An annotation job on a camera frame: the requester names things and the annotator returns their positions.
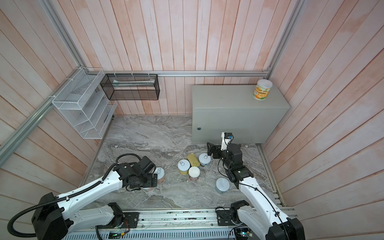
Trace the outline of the brown label can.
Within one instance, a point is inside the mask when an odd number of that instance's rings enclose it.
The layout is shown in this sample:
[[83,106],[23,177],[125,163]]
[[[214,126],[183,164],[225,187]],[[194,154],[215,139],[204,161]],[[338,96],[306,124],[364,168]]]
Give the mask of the brown label can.
[[157,167],[155,169],[155,174],[157,174],[157,182],[158,184],[164,182],[165,180],[165,170],[161,167]]

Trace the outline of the grey metal cabinet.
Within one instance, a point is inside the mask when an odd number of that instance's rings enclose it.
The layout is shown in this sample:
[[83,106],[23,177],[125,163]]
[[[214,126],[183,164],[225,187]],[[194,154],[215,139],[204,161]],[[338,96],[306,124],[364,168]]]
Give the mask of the grey metal cabinet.
[[291,107],[277,87],[263,101],[253,97],[254,90],[253,85],[193,86],[192,142],[219,144],[228,132],[235,144],[265,143]]

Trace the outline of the yellow can lying down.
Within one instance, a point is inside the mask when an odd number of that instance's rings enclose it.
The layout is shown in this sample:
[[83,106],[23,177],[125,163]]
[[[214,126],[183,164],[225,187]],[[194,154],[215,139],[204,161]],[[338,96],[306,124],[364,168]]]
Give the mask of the yellow can lying down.
[[187,155],[187,160],[190,162],[192,167],[199,167],[201,165],[194,153]]

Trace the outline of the horizontal aluminium wall rail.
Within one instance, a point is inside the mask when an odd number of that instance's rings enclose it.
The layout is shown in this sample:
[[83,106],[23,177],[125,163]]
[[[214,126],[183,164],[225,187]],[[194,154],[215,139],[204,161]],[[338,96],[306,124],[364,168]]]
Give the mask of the horizontal aluminium wall rail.
[[158,77],[267,77],[268,71],[106,71],[105,74],[154,74]]

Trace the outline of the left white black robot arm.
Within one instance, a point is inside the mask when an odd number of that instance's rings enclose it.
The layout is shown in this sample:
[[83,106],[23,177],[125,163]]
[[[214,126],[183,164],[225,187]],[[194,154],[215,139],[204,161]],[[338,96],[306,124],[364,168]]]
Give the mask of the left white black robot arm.
[[126,188],[130,191],[157,186],[156,165],[142,157],[137,163],[115,163],[105,175],[73,191],[41,197],[32,217],[32,224],[39,240],[61,240],[67,234],[82,229],[125,225],[127,218],[117,203],[96,209],[84,210],[88,204],[113,192]]

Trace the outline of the orange yellow label can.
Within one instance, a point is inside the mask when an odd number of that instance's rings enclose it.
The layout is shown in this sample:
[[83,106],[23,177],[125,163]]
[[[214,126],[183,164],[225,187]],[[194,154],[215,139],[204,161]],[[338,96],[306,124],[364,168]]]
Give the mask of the orange yellow label can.
[[260,79],[257,82],[257,85],[255,87],[254,91],[254,98],[260,101],[263,101],[267,98],[270,89],[273,87],[273,83],[266,79]]

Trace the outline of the small brown white-lid can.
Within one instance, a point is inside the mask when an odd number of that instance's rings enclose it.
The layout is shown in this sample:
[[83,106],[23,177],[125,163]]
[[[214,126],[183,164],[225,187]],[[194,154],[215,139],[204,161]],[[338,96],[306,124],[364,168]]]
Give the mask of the small brown white-lid can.
[[197,181],[200,177],[201,170],[198,167],[191,167],[188,174],[191,181]]

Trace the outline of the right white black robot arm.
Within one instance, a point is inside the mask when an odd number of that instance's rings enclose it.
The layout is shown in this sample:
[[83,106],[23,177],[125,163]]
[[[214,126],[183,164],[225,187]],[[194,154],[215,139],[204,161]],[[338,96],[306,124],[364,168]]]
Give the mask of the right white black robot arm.
[[260,240],[304,240],[302,223],[291,219],[263,191],[252,172],[243,163],[241,146],[207,143],[208,156],[222,160],[230,182],[243,193],[246,201],[231,204],[232,221],[243,223]]

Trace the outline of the left aluminium frame rail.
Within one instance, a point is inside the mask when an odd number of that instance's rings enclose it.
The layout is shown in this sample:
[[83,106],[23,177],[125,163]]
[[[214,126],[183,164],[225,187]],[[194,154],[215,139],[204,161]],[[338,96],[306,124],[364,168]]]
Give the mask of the left aluminium frame rail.
[[64,87],[73,80],[73,77],[80,72],[82,67],[76,68],[64,80],[63,83],[51,93],[44,102],[16,129],[15,132],[1,145],[1,167],[9,160],[12,154],[21,146],[28,138],[40,122],[53,109],[53,99],[60,93]]

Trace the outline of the yellow label can upright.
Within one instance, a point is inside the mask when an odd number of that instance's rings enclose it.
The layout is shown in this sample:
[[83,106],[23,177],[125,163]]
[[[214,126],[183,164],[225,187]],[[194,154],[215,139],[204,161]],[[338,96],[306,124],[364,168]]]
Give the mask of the yellow label can upright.
[[191,164],[188,160],[180,160],[178,162],[178,170],[181,175],[187,175],[191,167]]

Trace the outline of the blue label can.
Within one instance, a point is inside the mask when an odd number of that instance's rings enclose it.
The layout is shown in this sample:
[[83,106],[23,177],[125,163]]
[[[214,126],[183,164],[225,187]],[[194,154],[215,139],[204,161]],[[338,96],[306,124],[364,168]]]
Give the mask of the blue label can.
[[211,156],[206,153],[199,155],[199,162],[202,167],[208,167],[211,164]]

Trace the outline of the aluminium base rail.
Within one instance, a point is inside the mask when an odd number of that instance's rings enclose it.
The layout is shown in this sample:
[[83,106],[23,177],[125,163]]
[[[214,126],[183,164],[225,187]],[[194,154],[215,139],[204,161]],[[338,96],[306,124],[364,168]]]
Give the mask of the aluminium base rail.
[[167,213],[165,211],[147,211],[140,213],[139,221],[148,222],[150,228],[165,226],[205,226],[208,227],[217,220],[215,210],[191,210]]

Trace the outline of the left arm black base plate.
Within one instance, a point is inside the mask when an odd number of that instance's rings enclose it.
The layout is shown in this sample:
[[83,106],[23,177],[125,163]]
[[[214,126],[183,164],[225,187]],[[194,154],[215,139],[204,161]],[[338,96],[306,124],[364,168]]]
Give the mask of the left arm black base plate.
[[134,229],[138,225],[139,212],[127,212],[113,217],[107,225],[99,226],[100,229]]

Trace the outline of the black mesh wall basket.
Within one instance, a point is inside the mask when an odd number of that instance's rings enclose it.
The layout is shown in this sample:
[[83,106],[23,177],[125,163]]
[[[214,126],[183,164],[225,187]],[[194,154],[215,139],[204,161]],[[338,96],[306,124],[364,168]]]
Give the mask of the black mesh wall basket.
[[157,101],[161,91],[155,74],[106,74],[101,87],[112,101]]

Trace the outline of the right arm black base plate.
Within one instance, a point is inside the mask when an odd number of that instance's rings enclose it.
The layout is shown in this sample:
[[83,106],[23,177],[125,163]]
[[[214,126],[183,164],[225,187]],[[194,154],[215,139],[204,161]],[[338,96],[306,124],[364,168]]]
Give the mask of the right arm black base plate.
[[230,210],[225,210],[223,208],[218,208],[215,210],[217,215],[217,224],[218,226],[236,226],[237,223],[232,216]]

